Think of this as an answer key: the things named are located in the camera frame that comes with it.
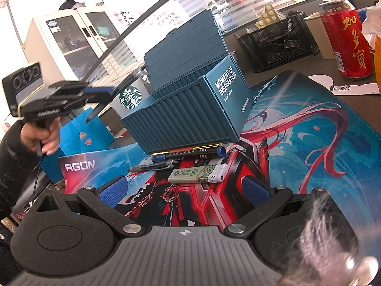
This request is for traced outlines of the person left hand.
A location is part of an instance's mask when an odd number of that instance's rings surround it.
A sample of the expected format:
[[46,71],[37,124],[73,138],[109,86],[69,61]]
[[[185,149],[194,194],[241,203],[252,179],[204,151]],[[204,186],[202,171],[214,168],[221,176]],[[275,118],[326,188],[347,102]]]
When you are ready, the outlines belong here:
[[20,133],[21,143],[31,152],[36,152],[36,143],[41,143],[41,153],[54,154],[60,143],[61,118],[55,118],[49,127],[40,128],[33,123],[26,123]]

